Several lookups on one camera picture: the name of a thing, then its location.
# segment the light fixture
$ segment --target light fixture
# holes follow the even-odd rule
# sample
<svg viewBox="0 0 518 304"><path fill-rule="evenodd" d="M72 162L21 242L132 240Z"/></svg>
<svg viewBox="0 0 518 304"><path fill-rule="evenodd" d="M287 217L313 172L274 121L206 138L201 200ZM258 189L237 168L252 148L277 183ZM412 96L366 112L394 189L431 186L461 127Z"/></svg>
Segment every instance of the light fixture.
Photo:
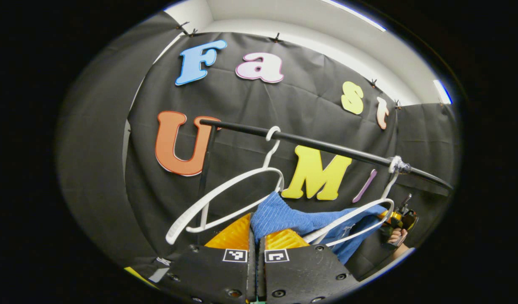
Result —
<svg viewBox="0 0 518 304"><path fill-rule="evenodd" d="M450 96L448 96L448 93L446 92L445 87L442 86L441 81L434 80L433 84L435 85L435 88L437 89L437 92L439 93L441 102L452 103L452 100L450 99Z"/></svg>
<svg viewBox="0 0 518 304"><path fill-rule="evenodd" d="M348 8L347 6L341 5L341 4L339 4L338 2L334 2L334 1L330 1L330 0L321 0L321 1L323 1L323 2L325 2L325 3L328 3L328 4L330 4L330 5L333 5L333 6L337 7L337 8L341 8L342 10L344 10L344 11L346 11L346 12L350 13L350 14L353 14L353 15L357 16L358 18L360 18L360 19L362 19L362 20L366 21L367 23L369 23L369 24L373 25L374 27L376 27L377 29L379 29L381 32L386 31L386 29L385 29L384 27L382 27L382 26L378 25L378 24L377 24L377 23L375 23L374 21L372 21L372 20L368 19L367 17L365 17L365 16L361 15L359 12L353 11L352 9Z"/></svg>

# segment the human hand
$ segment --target human hand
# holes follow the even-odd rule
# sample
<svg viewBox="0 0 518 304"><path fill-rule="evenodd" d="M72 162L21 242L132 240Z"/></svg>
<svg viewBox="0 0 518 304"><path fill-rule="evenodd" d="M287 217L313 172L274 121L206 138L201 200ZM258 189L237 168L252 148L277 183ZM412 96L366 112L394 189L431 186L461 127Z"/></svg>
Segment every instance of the human hand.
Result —
<svg viewBox="0 0 518 304"><path fill-rule="evenodd" d="M400 237L402 238L402 240L405 240L406 235L407 235L407 230L401 229L401 228L396 228L396 229L394 229L394 231L392 231L392 235L388 239L388 243L395 244L400 239ZM401 243L401 244L399 244L399 247L396 248L396 250L392 254L392 257L395 260L396 258L401 256L402 253L406 252L408 249L409 249L409 247L407 247L407 246L405 246L405 244Z"/></svg>
<svg viewBox="0 0 518 304"><path fill-rule="evenodd" d="M401 228L396 228L394 229L394 231L392 231L392 235L390 236L390 238L388 239L388 243L390 244L394 244L396 243L400 238L401 239L405 239L405 236L407 235L407 230L405 229L401 229Z"/></svg>

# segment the hanger hook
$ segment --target hanger hook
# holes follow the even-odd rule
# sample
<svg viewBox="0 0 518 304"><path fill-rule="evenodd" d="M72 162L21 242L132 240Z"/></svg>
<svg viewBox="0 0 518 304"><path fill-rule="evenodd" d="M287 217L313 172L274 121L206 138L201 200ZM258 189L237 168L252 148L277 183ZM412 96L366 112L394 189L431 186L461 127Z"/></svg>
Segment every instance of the hanger hook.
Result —
<svg viewBox="0 0 518 304"><path fill-rule="evenodd" d="M272 134L274 134L274 132L276 132L276 131L281 132L281 129L277 125L271 127L270 130L268 131L268 133L266 133L266 141L270 141L272 139ZM276 143L274 144L274 147L272 148L272 150L270 150L266 154L266 157L264 158L263 168L268 167L272 154L274 154L274 152L276 152L276 150L278 150L279 141L280 140L276 140Z"/></svg>

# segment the black metal plate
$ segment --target black metal plate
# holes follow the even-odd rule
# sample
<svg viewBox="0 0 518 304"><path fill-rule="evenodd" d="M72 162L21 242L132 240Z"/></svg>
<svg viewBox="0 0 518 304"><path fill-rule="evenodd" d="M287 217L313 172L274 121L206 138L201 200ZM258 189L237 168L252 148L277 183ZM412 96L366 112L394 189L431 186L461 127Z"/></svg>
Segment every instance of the black metal plate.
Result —
<svg viewBox="0 0 518 304"><path fill-rule="evenodd" d="M358 283L324 245L287 249L287 254L288 261L267 259L264 263L268 304L310 303Z"/></svg>
<svg viewBox="0 0 518 304"><path fill-rule="evenodd" d="M246 302L247 262L223 261L225 250L191 245L158 285L195 303L243 304ZM237 291L231 296L231 290Z"/></svg>

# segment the black rod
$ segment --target black rod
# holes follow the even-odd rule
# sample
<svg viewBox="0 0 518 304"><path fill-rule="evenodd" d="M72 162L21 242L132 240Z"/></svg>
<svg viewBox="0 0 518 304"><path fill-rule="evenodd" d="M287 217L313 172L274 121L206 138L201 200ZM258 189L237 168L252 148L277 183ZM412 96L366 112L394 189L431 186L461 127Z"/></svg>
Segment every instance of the black rod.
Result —
<svg viewBox="0 0 518 304"><path fill-rule="evenodd" d="M239 131L243 133L253 134L257 136L266 137L268 133L268 129L258 128L258 127L251 127L247 125L239 125L237 123L230 123L230 122L222 122L222 121L211 121L206 119L201 119L199 123L203 125L212 125L215 127L220 127L224 129L229 129L233 131ZM322 150L325 152L330 152L332 154L337 154L341 156L346 156L353 158L355 160L372 163L372 164L378 164L384 167L390 167L391 160L388 160L384 157L376 156L374 154L369 154L366 152L361 152L358 150L350 149L344 146L340 146L337 144L330 144L328 142L313 140L307 137L293 135L289 133L283 133L283 132L274 132L272 135L272 139L275 140L286 140L288 142L292 142L293 144L301 144L302 146ZM431 181L433 183L436 183L437 185L441 185L443 187L446 187L450 190L453 190L454 187L447 183L446 181L440 179L439 177L436 177L434 175L431 175L427 172L424 172L422 170L419 170L417 168L411 168L411 172L409 174L421 177L423 179L426 179L427 181Z"/></svg>
<svg viewBox="0 0 518 304"><path fill-rule="evenodd" d="M204 192L206 189L206 176L208 174L208 169L210 168L210 154L214 146L214 139L216 138L216 129L217 127L211 127L210 129L210 137L208 137L208 144L206 145L206 153L204 155L203 170L201 171L201 179L199 179L199 191L197 200L204 196ZM195 217L195 225L197 225L197 227L201 225L201 214L198 214ZM200 233L197 233L197 245L201 244L199 235Z"/></svg>

